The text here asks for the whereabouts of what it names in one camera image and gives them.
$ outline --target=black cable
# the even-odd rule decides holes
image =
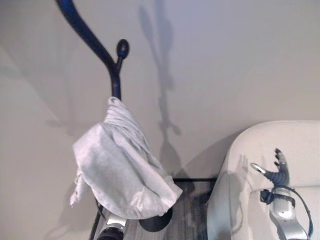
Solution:
[[[309,231],[308,231],[308,236],[309,236],[309,238],[311,238],[311,235],[312,235],[312,233],[314,232],[314,224],[313,224],[312,219],[311,219],[310,210],[309,210],[306,202],[305,202],[304,199],[302,198],[302,196],[301,196],[295,189],[293,189],[293,188],[291,188],[291,187],[288,187],[288,186],[285,186],[285,185],[277,185],[277,186],[275,186],[274,188],[272,188],[272,193],[273,193],[273,194],[274,194],[274,192],[275,192],[276,189],[287,189],[287,190],[293,192],[294,194],[296,194],[296,195],[300,198],[300,200],[301,200],[301,202],[302,202],[302,204],[303,204],[303,206],[304,206],[304,208],[305,208],[305,211],[306,211],[306,213],[307,213],[307,215],[308,215],[308,217],[309,217]]]

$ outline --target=round knob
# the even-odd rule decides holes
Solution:
[[[125,39],[121,39],[116,46],[116,53],[119,58],[125,59],[129,54],[129,43]]]

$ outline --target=curved metal hook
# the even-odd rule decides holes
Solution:
[[[65,19],[69,22],[76,33],[82,38],[82,40],[91,48],[91,50],[98,56],[98,58],[104,63],[109,71],[111,84],[112,84],[112,96],[121,100],[121,85],[119,71],[120,67],[117,67],[116,63],[100,43],[98,38],[93,34],[85,21],[81,18],[76,10],[76,7],[72,0],[55,0],[59,6]]]

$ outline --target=black metal stand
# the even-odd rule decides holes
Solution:
[[[97,55],[97,57],[104,63],[108,69],[111,86],[112,96],[121,100],[121,82],[120,82],[120,70],[123,60],[129,54],[129,43],[125,39],[121,39],[116,47],[118,59],[116,62],[112,59],[108,51],[100,43],[98,38],[93,34],[85,21],[81,18],[72,0],[55,0],[65,19],[75,30],[75,32],[82,38],[82,40],[91,48],[91,50]],[[98,223],[101,217],[103,207],[98,206],[98,212],[94,220],[94,224],[90,234],[90,240],[93,240],[98,227]],[[162,230],[170,222],[172,218],[172,208],[163,215],[155,216],[148,219],[140,220],[141,226],[149,232],[157,232]],[[124,238],[122,232],[117,232],[116,229],[108,228],[104,230],[99,240],[122,240]]]

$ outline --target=white wall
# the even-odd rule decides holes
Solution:
[[[216,176],[249,126],[320,118],[318,1],[75,3],[113,56],[129,41],[123,102],[175,176]],[[110,92],[54,1],[1,1],[0,239],[87,238],[91,196],[68,207],[72,144]]]

